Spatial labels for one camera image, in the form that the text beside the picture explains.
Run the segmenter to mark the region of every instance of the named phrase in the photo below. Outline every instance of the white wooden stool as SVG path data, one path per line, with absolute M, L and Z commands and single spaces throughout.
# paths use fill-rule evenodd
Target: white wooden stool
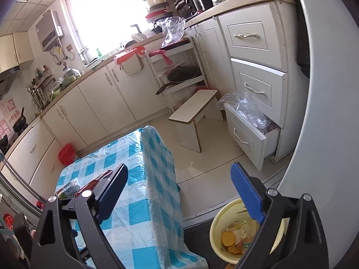
M 217 92 L 199 90 L 168 118 L 175 123 L 181 146 L 200 153 L 202 148 L 196 126 L 198 121 L 203 116 L 223 121 L 221 111 L 216 108 Z

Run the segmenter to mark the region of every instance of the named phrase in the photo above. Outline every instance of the stool leg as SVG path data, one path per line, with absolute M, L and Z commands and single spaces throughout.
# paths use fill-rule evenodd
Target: stool leg
M 214 97 L 204 109 L 204 115 L 208 119 L 224 121 L 222 112 L 216 107 L 217 99 Z
M 196 123 L 194 121 L 190 124 L 175 122 L 175 126 L 181 146 L 200 153 L 202 148 L 198 137 Z

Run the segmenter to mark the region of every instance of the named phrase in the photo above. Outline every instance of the window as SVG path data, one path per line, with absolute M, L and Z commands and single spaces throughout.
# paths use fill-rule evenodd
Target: window
M 78 48 L 87 46 L 92 58 L 130 41 L 137 32 L 131 25 L 138 24 L 141 31 L 151 28 L 145 19 L 148 4 L 144 0 L 66 0 L 66 5 Z

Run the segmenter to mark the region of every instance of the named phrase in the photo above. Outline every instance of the blue checkered tablecloth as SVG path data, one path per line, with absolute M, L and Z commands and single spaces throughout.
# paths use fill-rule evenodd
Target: blue checkered tablecloth
M 129 179 L 101 228 L 127 269 L 208 268 L 184 244 L 173 157 L 152 126 L 138 129 L 66 167 L 56 191 L 74 178 L 83 185 L 124 163 Z M 76 242 L 85 247 L 78 222 Z

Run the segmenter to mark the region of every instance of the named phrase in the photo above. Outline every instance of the black floor mat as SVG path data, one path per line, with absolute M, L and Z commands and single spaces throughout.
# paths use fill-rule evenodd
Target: black floor mat
M 207 260 L 209 269 L 224 269 L 228 263 L 216 255 L 209 242 L 212 221 L 213 219 L 185 229 L 184 242 L 191 252 Z

